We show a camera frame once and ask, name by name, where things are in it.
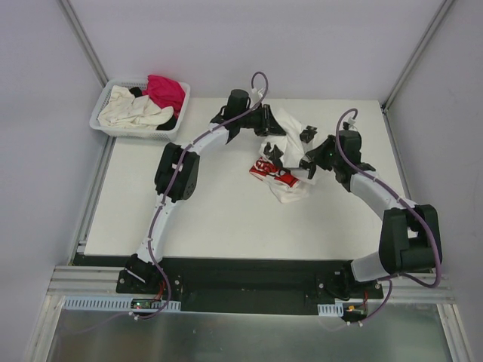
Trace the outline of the Coca-Cola print t-shirt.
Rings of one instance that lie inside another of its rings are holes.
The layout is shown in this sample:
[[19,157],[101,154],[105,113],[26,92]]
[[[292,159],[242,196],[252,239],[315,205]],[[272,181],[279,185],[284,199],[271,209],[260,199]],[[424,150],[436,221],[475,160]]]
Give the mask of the Coca-Cola print t-shirt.
[[249,173],[268,185],[270,191],[283,204],[307,198],[312,187],[318,182],[316,176],[312,179],[298,176],[297,172],[283,170],[263,157],[254,162]]

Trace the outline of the plain white t-shirt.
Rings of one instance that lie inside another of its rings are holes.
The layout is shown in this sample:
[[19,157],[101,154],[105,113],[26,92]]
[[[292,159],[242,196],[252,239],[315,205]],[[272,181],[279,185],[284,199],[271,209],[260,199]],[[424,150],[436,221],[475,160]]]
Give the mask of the plain white t-shirt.
[[315,148],[320,130],[301,123],[283,108],[275,113],[275,120],[285,135],[267,136],[261,143],[260,156],[280,168],[301,168],[300,162],[308,151]]

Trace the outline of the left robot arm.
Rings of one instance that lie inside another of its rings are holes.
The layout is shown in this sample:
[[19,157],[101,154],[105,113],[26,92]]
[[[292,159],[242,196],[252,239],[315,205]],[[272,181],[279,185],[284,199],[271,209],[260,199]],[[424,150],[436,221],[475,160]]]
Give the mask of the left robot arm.
[[118,293],[155,293],[170,284],[159,263],[165,256],[166,234],[173,216],[195,191],[201,157],[231,142],[242,129],[252,130],[259,137],[285,135],[270,105],[262,100],[251,104],[248,92],[235,89],[206,131],[184,146],[168,143],[164,147],[154,179],[152,221],[141,245],[119,272]]

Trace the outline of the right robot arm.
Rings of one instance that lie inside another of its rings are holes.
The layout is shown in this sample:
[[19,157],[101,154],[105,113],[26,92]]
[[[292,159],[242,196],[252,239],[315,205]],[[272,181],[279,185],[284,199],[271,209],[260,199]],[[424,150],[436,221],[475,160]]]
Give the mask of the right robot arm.
[[361,160],[361,136],[354,130],[330,135],[308,151],[300,166],[315,174],[315,169],[332,171],[344,189],[371,208],[382,221],[376,252],[349,263],[349,273],[340,278],[340,290],[348,297],[363,293],[368,281],[395,275],[409,277],[411,272],[435,269],[435,287],[441,278],[441,237],[436,209],[400,197],[386,184],[376,169]]

